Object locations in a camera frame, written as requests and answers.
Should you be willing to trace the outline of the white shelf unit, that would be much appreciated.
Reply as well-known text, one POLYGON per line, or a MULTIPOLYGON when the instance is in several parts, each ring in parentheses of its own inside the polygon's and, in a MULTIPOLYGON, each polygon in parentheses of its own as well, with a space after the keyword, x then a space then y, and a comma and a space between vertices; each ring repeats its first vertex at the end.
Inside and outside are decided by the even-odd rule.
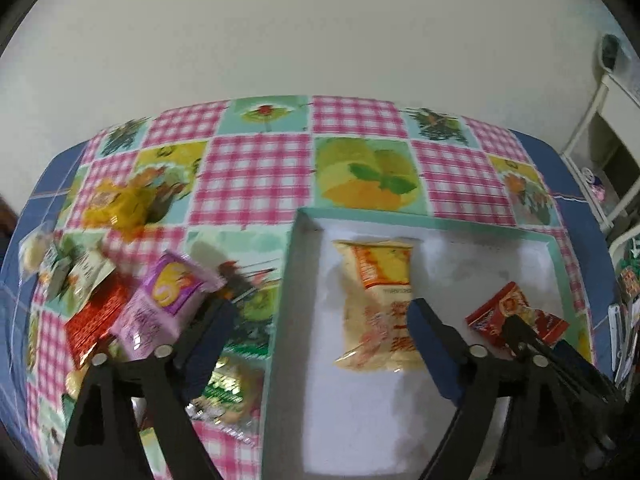
POLYGON ((600 37, 596 92, 561 158, 603 232, 629 214, 639 195, 639 60, 620 38, 600 37))

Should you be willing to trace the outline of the clear packet round rice cracker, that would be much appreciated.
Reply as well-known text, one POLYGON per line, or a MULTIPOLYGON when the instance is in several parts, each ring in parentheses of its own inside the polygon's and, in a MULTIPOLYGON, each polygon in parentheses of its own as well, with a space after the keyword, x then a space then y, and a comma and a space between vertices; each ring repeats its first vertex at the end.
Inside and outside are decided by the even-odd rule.
POLYGON ((39 270, 49 246, 52 235, 42 231, 32 231, 26 235, 18 248, 18 266, 20 267, 20 277, 23 281, 28 280, 39 270))

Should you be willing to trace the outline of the white leafy snack packet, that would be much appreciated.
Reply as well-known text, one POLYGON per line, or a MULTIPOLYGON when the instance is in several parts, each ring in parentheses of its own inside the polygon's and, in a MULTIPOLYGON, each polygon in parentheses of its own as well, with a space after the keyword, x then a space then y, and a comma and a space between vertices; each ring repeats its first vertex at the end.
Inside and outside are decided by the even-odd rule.
POLYGON ((92 292, 116 269, 114 263, 97 249, 88 249, 67 275, 67 289, 73 305, 80 309, 92 292))

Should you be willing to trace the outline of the orange yellow snack packet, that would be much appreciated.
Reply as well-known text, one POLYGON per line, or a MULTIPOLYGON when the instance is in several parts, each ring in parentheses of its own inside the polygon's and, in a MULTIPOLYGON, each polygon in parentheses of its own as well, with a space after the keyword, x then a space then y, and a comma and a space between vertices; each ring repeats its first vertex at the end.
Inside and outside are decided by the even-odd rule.
POLYGON ((407 326, 413 300, 413 246, 401 240, 336 240, 342 258, 344 353, 335 365, 352 372, 424 367, 407 326))

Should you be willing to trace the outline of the green white cracker packet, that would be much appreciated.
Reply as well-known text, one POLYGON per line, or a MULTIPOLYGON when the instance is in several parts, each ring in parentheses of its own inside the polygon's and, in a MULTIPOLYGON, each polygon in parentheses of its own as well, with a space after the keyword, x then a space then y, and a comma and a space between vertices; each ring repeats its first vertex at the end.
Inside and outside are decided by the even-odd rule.
POLYGON ((52 243, 44 254, 39 268, 39 281, 45 300, 50 301, 62 292, 71 266, 72 259, 66 256, 57 244, 52 243))

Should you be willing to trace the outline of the mint green shallow box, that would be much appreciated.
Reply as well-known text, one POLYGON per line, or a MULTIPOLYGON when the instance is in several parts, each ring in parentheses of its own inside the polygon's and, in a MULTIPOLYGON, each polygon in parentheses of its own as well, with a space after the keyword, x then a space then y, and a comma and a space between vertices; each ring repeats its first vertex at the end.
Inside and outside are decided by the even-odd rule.
POLYGON ((304 208, 288 242, 270 365, 262 476, 415 479, 454 414, 407 326, 424 299, 467 344, 466 319, 504 285, 585 322, 549 234, 412 214, 304 208))

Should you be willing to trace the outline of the pink swiss roll packet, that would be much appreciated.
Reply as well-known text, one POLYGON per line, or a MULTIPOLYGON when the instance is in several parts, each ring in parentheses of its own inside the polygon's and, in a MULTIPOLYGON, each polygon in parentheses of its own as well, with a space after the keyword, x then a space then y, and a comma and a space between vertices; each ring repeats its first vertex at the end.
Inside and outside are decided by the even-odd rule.
POLYGON ((174 344, 204 299, 226 280, 186 255, 168 250, 152 264, 110 328, 128 360, 174 344))

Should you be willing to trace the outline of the pink plaid fruit tablecloth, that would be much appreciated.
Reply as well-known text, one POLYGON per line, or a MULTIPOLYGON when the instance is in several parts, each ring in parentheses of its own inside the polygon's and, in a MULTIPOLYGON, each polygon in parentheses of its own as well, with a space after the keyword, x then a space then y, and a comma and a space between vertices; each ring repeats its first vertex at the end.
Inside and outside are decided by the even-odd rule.
POLYGON ((530 136, 469 117, 340 96, 266 96, 166 110, 103 130, 59 154, 21 216, 49 222, 73 246, 98 245, 122 272, 142 275, 166 249, 213 245, 256 263, 266 288, 248 307, 267 326, 288 233, 299 208, 426 214, 520 228, 560 244, 576 314, 577 347, 592 359, 589 301, 547 165, 558 155, 530 136), (85 229, 104 180, 154 188, 142 234, 85 229))

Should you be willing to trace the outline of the green cow biscuit packet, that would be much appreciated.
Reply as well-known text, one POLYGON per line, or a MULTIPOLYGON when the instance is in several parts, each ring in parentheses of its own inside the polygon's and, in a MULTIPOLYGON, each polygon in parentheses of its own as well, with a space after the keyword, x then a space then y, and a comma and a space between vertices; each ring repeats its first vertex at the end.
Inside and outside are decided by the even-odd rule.
POLYGON ((203 392, 186 412, 245 444, 255 446, 260 426, 264 371, 235 356, 222 356, 203 392))

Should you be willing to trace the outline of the red patterned snack packet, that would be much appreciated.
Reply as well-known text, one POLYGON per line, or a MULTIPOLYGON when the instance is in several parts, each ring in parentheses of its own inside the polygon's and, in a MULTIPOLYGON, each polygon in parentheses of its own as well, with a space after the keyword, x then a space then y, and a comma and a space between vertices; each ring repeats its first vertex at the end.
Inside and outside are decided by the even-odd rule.
POLYGON ((79 370, 106 337, 134 288, 128 275, 113 272, 90 294, 86 304, 66 323, 65 333, 74 367, 79 370))

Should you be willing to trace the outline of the yellow cake packet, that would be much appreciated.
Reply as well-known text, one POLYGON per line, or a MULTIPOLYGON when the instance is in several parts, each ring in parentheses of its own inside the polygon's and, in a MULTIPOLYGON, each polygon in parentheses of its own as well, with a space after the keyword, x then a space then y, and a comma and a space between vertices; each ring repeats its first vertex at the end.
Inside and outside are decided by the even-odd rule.
POLYGON ((125 242, 139 237, 156 197, 154 188, 102 181, 81 216, 85 229, 111 229, 125 242))

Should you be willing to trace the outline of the blue checked tablecloth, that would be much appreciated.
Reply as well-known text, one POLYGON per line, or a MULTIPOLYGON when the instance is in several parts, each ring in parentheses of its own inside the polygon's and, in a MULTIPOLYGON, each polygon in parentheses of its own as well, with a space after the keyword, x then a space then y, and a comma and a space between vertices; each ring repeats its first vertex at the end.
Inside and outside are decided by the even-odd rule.
POLYGON ((464 117, 446 131, 136 119, 59 154, 18 222, 1 270, 6 429, 56 476, 66 377, 100 334, 68 322, 99 282, 115 273, 141 280, 169 249, 201 261, 214 248, 242 266, 256 294, 227 351, 269 360, 288 234, 305 206, 542 235, 568 339, 603 360, 599 325, 616 295, 614 268, 582 191, 548 144, 464 117))

